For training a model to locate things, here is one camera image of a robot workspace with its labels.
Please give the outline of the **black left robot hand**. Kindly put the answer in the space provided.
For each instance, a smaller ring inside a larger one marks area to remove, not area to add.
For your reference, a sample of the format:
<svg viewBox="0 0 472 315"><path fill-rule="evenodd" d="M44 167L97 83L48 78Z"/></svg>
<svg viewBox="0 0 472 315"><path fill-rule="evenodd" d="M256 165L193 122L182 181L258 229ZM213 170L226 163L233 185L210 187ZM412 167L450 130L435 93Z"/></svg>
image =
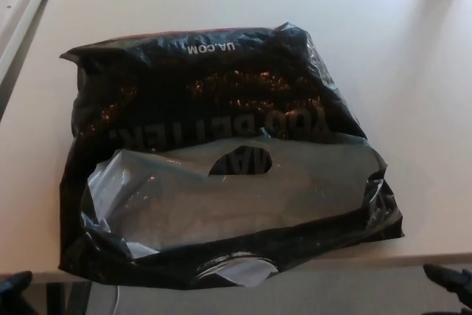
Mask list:
<svg viewBox="0 0 472 315"><path fill-rule="evenodd" d="M22 271L1 281L1 315L37 314L37 311L23 298L23 291L32 282L32 272Z"/></svg>

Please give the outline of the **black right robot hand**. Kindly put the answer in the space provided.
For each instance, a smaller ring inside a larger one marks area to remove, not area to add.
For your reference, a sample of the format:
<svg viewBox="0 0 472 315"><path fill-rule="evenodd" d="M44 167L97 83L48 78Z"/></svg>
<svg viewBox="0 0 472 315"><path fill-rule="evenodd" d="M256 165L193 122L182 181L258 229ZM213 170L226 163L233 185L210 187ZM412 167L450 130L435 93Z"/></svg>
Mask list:
<svg viewBox="0 0 472 315"><path fill-rule="evenodd" d="M471 314L471 271L457 271L430 263L424 264L423 270L430 281L447 292L456 294L465 306L460 312L436 311L429 314Z"/></svg>

